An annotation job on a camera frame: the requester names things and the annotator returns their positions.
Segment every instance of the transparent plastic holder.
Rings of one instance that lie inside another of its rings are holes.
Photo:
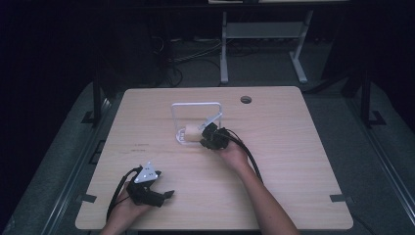
[[[201,125],[199,126],[199,129],[205,129],[205,127],[207,127],[209,124],[211,124],[214,121],[217,121],[217,126],[219,126],[219,128],[221,127],[221,118],[223,115],[222,112],[222,105],[218,102],[200,102],[200,103],[174,103],[171,105],[171,115],[173,116],[173,121],[174,121],[174,127],[176,130],[176,140],[182,144],[182,145],[200,145],[199,142],[192,142],[192,141],[186,141],[184,139],[184,134],[185,134],[185,130],[186,127],[185,126],[179,126],[178,123],[178,118],[176,117],[176,108],[177,107],[182,107],[182,106],[217,106],[218,108],[218,112],[217,114],[210,116],[210,117],[206,117],[205,122],[201,122]]]

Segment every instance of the dark wall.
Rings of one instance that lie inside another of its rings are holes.
[[[92,70],[76,8],[2,1],[0,9],[3,230]]]
[[[415,15],[411,1],[353,1],[334,41],[323,78],[349,68],[368,71],[415,131]]]

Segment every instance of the human hand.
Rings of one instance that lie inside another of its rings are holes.
[[[137,206],[129,198],[126,187],[129,182],[124,183],[121,193],[116,198],[116,204],[107,224],[101,231],[101,235],[116,235],[127,230],[132,223],[143,213],[147,212],[152,206],[140,205]]]
[[[247,153],[235,142],[229,141],[226,149],[215,150],[215,153],[219,155],[226,164],[237,173],[241,170],[245,170],[246,167],[250,167],[248,163]]]

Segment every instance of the left hand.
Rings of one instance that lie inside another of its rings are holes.
[[[107,224],[102,229],[101,235],[121,234],[123,231],[127,230],[139,216],[152,208],[152,206],[149,205],[137,206],[134,204],[126,191],[128,183],[129,182],[124,183],[121,193],[116,198],[116,205],[110,214]]]

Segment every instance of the forearm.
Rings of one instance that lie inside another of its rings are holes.
[[[249,165],[238,169],[237,174],[245,185],[262,234],[299,234],[284,209]]]
[[[122,221],[116,222],[110,221],[107,223],[104,228],[101,230],[100,235],[119,235],[127,229],[122,223]]]

